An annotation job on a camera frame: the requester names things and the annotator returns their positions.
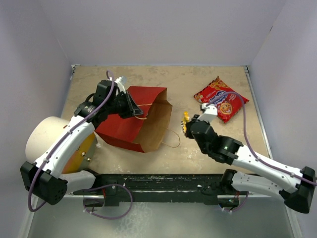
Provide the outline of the yellow candy packet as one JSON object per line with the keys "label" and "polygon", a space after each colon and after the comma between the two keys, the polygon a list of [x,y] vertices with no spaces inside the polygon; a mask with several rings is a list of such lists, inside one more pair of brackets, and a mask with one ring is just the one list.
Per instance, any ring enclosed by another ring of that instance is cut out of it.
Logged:
{"label": "yellow candy packet", "polygon": [[182,131],[183,131],[185,136],[187,134],[187,123],[188,122],[190,122],[189,114],[188,114],[188,112],[184,112],[183,118],[182,118],[182,121],[181,121],[181,127],[182,127]]}

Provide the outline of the red cookie snack bag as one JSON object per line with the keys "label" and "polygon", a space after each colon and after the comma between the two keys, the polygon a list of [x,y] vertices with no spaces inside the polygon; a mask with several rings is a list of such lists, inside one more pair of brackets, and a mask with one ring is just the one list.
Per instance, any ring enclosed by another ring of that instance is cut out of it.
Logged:
{"label": "red cookie snack bag", "polygon": [[238,96],[230,92],[235,91],[218,76],[193,97],[199,103],[212,102],[217,107],[218,117],[227,123],[242,109],[242,103]]}

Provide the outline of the red paper bag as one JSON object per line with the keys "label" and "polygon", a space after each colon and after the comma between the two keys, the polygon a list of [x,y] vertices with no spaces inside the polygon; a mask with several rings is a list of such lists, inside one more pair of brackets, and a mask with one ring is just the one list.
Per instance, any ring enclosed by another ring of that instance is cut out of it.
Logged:
{"label": "red paper bag", "polygon": [[141,153],[153,152],[162,144],[170,123],[172,104],[167,100],[167,88],[130,86],[127,92],[143,113],[128,119],[110,115],[95,133],[115,147]]}

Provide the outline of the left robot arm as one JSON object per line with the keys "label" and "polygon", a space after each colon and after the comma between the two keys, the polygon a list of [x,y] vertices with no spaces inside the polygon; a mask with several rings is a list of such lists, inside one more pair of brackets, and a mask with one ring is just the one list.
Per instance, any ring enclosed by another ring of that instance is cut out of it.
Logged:
{"label": "left robot arm", "polygon": [[64,175],[62,171],[84,140],[109,115],[126,119],[143,113],[125,90],[125,83],[124,76],[99,82],[95,93],[77,107],[52,146],[34,162],[25,162],[21,166],[22,179],[28,191],[28,206],[32,212],[36,211],[31,204],[32,195],[55,205],[71,192],[87,190],[90,194],[97,194],[101,191],[102,182],[93,173],[82,170]]}

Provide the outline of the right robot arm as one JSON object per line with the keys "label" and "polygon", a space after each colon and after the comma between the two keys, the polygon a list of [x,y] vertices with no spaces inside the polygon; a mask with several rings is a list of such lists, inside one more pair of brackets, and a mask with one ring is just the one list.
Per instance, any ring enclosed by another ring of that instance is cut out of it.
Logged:
{"label": "right robot arm", "polygon": [[236,191],[255,192],[283,200],[299,213],[308,214],[316,187],[316,173],[310,167],[288,166],[251,150],[247,145],[228,136],[218,135],[199,115],[182,119],[187,138],[194,139],[200,151],[218,163],[237,166],[253,172],[225,172],[220,182],[226,194]]}

